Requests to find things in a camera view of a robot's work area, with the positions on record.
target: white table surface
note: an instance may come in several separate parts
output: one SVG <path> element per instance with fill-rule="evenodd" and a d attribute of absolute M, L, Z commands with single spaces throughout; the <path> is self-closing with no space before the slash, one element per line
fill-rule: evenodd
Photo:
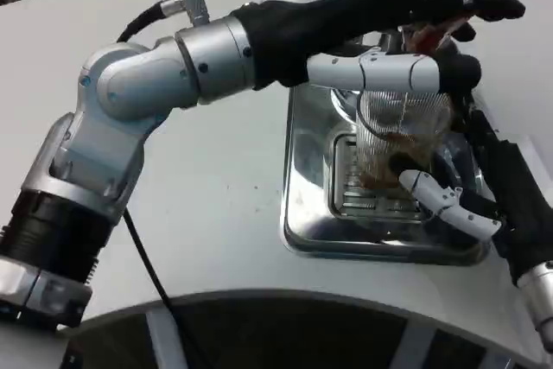
<path fill-rule="evenodd" d="M 26 0 L 0 7 L 1 224 L 10 220 L 48 128 L 74 109 L 81 64 L 154 1 Z M 247 1 L 207 5 L 214 18 Z M 494 117 L 499 126 L 549 139 L 552 0 L 522 1 L 528 6 L 523 20 L 477 22 L 472 48 L 491 91 L 487 103 L 506 103 Z M 186 25 L 185 16 L 175 16 L 136 41 L 152 46 L 155 38 Z M 526 363 L 545 362 L 520 296 L 495 255 L 456 268 L 305 258 L 289 251 L 279 231 L 287 104 L 288 93 L 279 85 L 244 92 L 175 111 L 148 141 L 130 210 L 169 294 L 268 289 L 344 296 L 367 307 L 426 316 Z M 543 140 L 541 151 L 553 166 L 553 142 Z M 86 319 L 158 300 L 124 226 L 114 230 L 99 259 Z"/>

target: robotic finger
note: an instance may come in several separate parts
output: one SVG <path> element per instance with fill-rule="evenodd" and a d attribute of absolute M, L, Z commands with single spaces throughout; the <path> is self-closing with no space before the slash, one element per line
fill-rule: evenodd
<path fill-rule="evenodd" d="M 461 205 L 462 188 L 442 188 L 434 177 L 418 166 L 408 155 L 397 153 L 392 156 L 389 167 L 397 175 L 405 190 L 436 217 L 455 229 L 487 241 L 502 227 L 501 221 L 487 218 L 463 207 Z"/>
<path fill-rule="evenodd" d="M 478 85 L 480 63 L 470 55 L 429 57 L 369 49 L 358 56 L 318 54 L 307 62 L 309 83 L 351 91 L 440 93 Z"/>

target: clear plastic cup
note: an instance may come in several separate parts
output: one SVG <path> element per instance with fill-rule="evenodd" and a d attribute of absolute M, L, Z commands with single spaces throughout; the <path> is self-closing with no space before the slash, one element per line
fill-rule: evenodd
<path fill-rule="evenodd" d="M 357 163 L 363 186 L 399 186 L 388 168 L 397 152 L 427 168 L 452 117 L 447 94 L 362 92 L 357 104 Z"/>

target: stainless steel tray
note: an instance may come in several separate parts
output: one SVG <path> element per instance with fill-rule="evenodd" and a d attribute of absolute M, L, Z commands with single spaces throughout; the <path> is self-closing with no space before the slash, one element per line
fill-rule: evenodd
<path fill-rule="evenodd" d="M 283 235 L 290 249 L 328 258 L 426 264 L 479 262 L 487 245 L 459 232 L 408 197 L 359 185 L 355 126 L 335 110 L 326 88 L 290 90 Z M 454 186 L 478 191 L 478 171 L 460 136 L 437 152 Z"/>

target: cable connector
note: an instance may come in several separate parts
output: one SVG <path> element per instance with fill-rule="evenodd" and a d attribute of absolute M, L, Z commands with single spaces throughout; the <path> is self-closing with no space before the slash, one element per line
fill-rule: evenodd
<path fill-rule="evenodd" d="M 165 17 L 186 11 L 193 26 L 209 23 L 206 0 L 163 0 L 161 5 Z"/>

